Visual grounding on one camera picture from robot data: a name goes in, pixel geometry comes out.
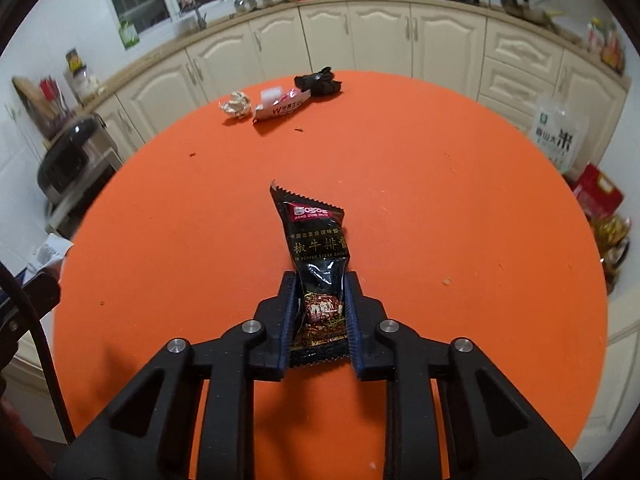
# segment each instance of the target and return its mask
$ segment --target crumpled black bag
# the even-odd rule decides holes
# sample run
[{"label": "crumpled black bag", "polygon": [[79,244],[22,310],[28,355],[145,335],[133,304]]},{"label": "crumpled black bag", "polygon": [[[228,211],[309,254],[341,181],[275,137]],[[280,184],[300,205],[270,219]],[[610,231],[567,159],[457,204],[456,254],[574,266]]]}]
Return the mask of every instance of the crumpled black bag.
[{"label": "crumpled black bag", "polygon": [[330,66],[325,66],[320,72],[309,75],[299,75],[293,78],[295,85],[303,92],[311,90],[312,97],[331,95],[340,91],[341,81],[334,80],[335,75]]}]

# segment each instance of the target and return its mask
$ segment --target round table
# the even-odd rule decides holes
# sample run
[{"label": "round table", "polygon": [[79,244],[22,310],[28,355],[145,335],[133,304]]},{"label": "round table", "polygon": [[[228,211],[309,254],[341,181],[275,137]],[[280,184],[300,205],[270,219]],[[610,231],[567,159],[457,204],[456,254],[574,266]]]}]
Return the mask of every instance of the round table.
[{"label": "round table", "polygon": [[[343,92],[252,124],[218,104],[115,175],[62,276],[55,359],[77,431],[169,339],[219,337],[292,264],[272,180],[344,208],[350,268],[421,336],[473,339],[572,447],[603,364],[607,298],[590,228],[526,136],[460,94],[340,72]],[[269,86],[246,92],[259,101]],[[385,385],[347,362],[255,386],[258,480],[376,479]]]}]

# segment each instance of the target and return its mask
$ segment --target triangular cutout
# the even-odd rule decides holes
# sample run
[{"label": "triangular cutout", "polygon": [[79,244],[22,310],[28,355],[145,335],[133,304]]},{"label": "triangular cutout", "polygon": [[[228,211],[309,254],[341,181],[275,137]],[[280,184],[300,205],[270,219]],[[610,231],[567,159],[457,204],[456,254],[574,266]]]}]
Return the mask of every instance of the triangular cutout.
[{"label": "triangular cutout", "polygon": [[163,381],[164,372],[156,370],[111,417],[111,428],[133,436],[145,436]]},{"label": "triangular cutout", "polygon": [[489,425],[495,436],[505,436],[524,430],[529,421],[504,391],[484,370],[476,372],[482,400],[489,416]]}]

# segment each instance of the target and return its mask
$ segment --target white plastic bag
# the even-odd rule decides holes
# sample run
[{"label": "white plastic bag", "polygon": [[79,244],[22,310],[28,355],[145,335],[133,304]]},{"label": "white plastic bag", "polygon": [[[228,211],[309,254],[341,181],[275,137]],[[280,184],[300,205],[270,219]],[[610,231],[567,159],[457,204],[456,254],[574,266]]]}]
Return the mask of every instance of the white plastic bag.
[{"label": "white plastic bag", "polygon": [[580,151],[588,128],[587,116],[572,113],[565,104],[552,99],[539,98],[529,139],[560,173],[566,173]]}]

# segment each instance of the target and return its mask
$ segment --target crumpled paper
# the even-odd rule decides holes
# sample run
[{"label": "crumpled paper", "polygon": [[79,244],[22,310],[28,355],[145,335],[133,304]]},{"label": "crumpled paper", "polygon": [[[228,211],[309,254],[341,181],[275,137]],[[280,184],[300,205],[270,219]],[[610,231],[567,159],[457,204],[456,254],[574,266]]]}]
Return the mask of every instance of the crumpled paper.
[{"label": "crumpled paper", "polygon": [[220,103],[220,109],[229,117],[241,119],[251,113],[251,99],[244,92],[231,92],[231,99]]}]

